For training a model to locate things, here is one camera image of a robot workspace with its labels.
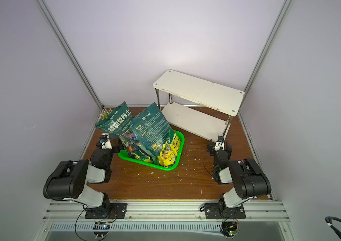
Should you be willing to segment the light green blue-edged bag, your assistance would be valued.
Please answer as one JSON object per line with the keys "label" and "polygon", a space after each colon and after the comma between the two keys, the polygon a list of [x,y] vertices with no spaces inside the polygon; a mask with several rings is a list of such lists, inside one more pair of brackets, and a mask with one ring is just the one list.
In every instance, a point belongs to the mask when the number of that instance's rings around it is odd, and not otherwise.
{"label": "light green blue-edged bag", "polygon": [[129,142],[131,142],[135,146],[137,146],[137,147],[141,146],[140,141],[131,131],[128,131],[128,132],[124,133],[123,135],[127,140],[129,140]]}

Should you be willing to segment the dark green flower soil bag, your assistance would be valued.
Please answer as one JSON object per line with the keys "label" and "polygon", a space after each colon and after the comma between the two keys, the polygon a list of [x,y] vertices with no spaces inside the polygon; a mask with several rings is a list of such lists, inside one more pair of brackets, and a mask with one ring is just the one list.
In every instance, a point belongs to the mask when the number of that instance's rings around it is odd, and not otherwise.
{"label": "dark green flower soil bag", "polygon": [[106,119],[99,120],[96,128],[108,133],[111,138],[119,138],[125,149],[131,147],[131,142],[126,139],[126,133],[132,126],[133,114],[126,102],[113,109]]}

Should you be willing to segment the teal and yellow fertilizer bag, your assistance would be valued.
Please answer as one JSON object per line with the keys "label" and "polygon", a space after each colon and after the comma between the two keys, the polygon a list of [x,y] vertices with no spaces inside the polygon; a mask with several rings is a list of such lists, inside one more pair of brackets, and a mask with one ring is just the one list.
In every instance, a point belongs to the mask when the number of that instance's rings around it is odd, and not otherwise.
{"label": "teal and yellow fertilizer bag", "polygon": [[130,130],[150,154],[159,157],[166,150],[178,152],[180,139],[156,103],[133,118]]}

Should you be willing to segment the yellow green packet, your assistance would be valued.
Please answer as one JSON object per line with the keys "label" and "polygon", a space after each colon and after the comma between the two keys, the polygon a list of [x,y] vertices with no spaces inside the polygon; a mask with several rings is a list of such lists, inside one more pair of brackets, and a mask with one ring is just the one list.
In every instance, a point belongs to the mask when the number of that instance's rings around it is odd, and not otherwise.
{"label": "yellow green packet", "polygon": [[135,160],[145,162],[145,163],[152,163],[151,157],[147,156],[145,153],[142,153],[140,150],[131,152],[129,154],[129,157]]}

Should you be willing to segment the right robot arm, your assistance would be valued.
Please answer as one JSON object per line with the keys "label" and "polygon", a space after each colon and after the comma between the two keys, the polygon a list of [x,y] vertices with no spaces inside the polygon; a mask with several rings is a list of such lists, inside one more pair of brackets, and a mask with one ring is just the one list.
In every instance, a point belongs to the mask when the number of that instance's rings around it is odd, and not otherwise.
{"label": "right robot arm", "polygon": [[239,208],[271,193],[271,183],[257,162],[253,158],[232,160],[232,146],[222,136],[216,142],[208,141],[207,152],[213,157],[212,179],[219,185],[233,185],[219,199],[220,208]]}

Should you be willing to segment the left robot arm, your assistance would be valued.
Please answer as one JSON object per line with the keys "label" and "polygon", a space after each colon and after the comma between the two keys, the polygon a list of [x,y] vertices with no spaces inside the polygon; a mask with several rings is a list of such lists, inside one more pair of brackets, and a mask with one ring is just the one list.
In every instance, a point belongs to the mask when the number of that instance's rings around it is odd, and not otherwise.
{"label": "left robot arm", "polygon": [[108,195],[95,191],[88,184],[104,184],[111,179],[114,154],[124,149],[121,141],[112,145],[103,134],[91,158],[62,161],[49,175],[43,187],[43,196],[55,201],[74,201],[83,205],[88,213],[108,214],[112,208]]}

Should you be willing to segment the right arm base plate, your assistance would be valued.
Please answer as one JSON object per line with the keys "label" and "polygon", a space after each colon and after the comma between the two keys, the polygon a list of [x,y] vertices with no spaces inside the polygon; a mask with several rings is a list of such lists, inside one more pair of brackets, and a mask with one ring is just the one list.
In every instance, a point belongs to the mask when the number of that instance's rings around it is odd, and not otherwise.
{"label": "right arm base plate", "polygon": [[205,203],[200,207],[200,212],[205,214],[208,220],[218,220],[218,219],[246,219],[246,214],[243,205],[240,207],[228,208],[224,204],[218,203]]}

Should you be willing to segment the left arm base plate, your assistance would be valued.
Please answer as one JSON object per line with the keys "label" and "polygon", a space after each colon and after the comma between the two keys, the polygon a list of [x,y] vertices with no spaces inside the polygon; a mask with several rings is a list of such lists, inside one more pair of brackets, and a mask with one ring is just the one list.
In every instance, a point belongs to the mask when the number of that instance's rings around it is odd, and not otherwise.
{"label": "left arm base plate", "polygon": [[109,203],[97,208],[85,208],[85,219],[124,219],[127,211],[127,203]]}

